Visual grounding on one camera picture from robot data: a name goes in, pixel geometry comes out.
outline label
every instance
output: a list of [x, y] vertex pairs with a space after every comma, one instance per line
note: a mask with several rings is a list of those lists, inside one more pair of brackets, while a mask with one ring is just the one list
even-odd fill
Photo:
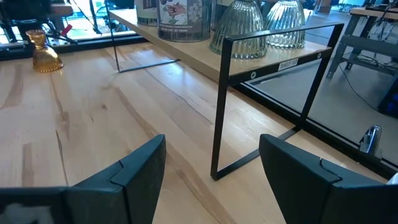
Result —
[[234, 0], [217, 0], [217, 4], [222, 6], [229, 6]]
[[299, 61], [299, 59], [296, 58], [296, 59], [288, 60], [286, 62], [282, 62], [279, 64], [278, 71], [296, 66], [298, 61]]
[[136, 0], [137, 17], [156, 19], [156, 0]]
[[164, 32], [201, 32], [202, 0], [159, 1], [159, 29]]

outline price tag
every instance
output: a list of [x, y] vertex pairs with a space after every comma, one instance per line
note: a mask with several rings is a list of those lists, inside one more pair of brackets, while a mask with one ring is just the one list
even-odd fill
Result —
[[296, 59], [288, 60], [287, 62], [282, 62], [279, 64], [278, 71], [296, 66], [298, 61], [299, 61], [299, 59], [296, 58]]

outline floor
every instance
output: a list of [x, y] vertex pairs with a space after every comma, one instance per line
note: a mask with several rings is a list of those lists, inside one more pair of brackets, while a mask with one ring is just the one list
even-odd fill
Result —
[[[350, 15], [347, 13], [332, 11], [329, 16], [312, 14], [308, 23], [338, 21], [347, 24], [349, 19]], [[360, 20], [355, 34], [359, 35], [364, 24], [365, 21]], [[311, 30], [307, 32], [306, 39], [326, 45], [330, 34], [331, 28]], [[348, 47], [346, 53], [351, 51], [352, 48]], [[373, 57], [371, 52], [364, 52], [364, 54]], [[377, 59], [380, 62], [391, 60], [383, 55], [378, 55]], [[283, 74], [286, 75], [279, 78], [256, 80], [253, 84], [277, 100], [301, 111], [318, 64], [319, 62], [316, 62], [284, 71]], [[341, 68], [345, 69], [345, 65], [342, 63]], [[345, 71], [345, 73], [353, 88], [373, 108], [377, 107], [392, 80], [390, 75], [357, 65], [354, 65], [350, 72]], [[354, 142], [359, 142], [370, 126], [380, 125], [382, 138], [379, 147], [382, 149], [382, 156], [398, 165], [398, 139], [396, 138], [398, 119], [378, 113], [361, 100], [349, 87], [341, 69], [338, 68], [331, 80], [323, 79], [309, 116]]]
[[[171, 59], [150, 43], [118, 47], [121, 66]], [[154, 223], [285, 223], [257, 158], [210, 177], [217, 83], [182, 62], [118, 74], [113, 49], [62, 54], [65, 67], [0, 62], [0, 186], [74, 185], [166, 135], [167, 164]], [[220, 167], [293, 124], [228, 92]], [[383, 178], [301, 131], [287, 140], [380, 182]]]

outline ribbed glass vase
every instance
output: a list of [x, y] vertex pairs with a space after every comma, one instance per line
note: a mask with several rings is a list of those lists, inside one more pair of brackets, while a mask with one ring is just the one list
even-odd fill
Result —
[[[305, 25], [304, 9], [298, 0], [280, 0], [268, 13], [266, 30], [287, 29]], [[282, 48], [301, 48], [305, 45], [305, 31], [267, 37], [267, 44]]]
[[[210, 49], [221, 54], [224, 37], [262, 31], [264, 25], [259, 6], [254, 0], [235, 0], [221, 17], [220, 24], [210, 43]], [[259, 37], [235, 41], [231, 57], [252, 59], [263, 57], [266, 52], [266, 39]]]

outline orange glass object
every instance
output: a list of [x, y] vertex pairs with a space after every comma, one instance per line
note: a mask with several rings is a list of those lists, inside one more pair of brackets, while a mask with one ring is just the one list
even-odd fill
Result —
[[33, 69], [37, 72], [53, 72], [63, 67], [63, 62], [54, 49], [45, 44], [44, 30], [29, 30], [26, 32], [35, 45], [33, 51]]

